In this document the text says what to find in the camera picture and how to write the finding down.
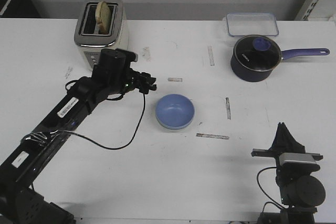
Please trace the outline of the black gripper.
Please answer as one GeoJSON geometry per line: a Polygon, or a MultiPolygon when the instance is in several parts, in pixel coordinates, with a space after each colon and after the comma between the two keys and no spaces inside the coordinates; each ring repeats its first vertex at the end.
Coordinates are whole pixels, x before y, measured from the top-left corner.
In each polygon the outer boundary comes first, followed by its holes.
{"type": "Polygon", "coordinates": [[[279,122],[276,135],[269,150],[253,149],[251,155],[258,157],[271,157],[276,160],[277,167],[288,172],[298,174],[310,174],[320,170],[317,161],[323,159],[321,154],[306,153],[305,146],[298,143],[291,135],[284,122],[279,122]],[[282,147],[282,139],[286,152],[279,152],[282,147]]]}
{"type": "Polygon", "coordinates": [[[150,91],[157,90],[155,82],[156,78],[152,77],[149,73],[130,70],[125,84],[125,92],[138,89],[140,93],[148,94],[150,91]]]}

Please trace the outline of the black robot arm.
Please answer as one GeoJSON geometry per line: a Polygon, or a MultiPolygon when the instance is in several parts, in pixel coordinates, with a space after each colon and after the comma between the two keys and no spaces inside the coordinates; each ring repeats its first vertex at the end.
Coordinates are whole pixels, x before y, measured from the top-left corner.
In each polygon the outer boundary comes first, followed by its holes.
{"type": "Polygon", "coordinates": [[[130,64],[136,53],[103,49],[90,77],[67,83],[65,97],[25,135],[1,164],[1,214],[13,223],[74,223],[74,216],[32,189],[36,177],[75,133],[81,122],[105,100],[121,100],[138,89],[146,95],[156,90],[156,79],[130,64]]]}
{"type": "Polygon", "coordinates": [[[254,157],[274,158],[276,184],[280,190],[281,203],[268,194],[267,204],[273,204],[279,212],[261,211],[257,223],[315,223],[317,206],[326,198],[323,184],[311,175],[320,170],[317,161],[323,159],[318,153],[308,153],[287,129],[284,122],[278,123],[276,135],[267,150],[253,149],[254,157]]]}

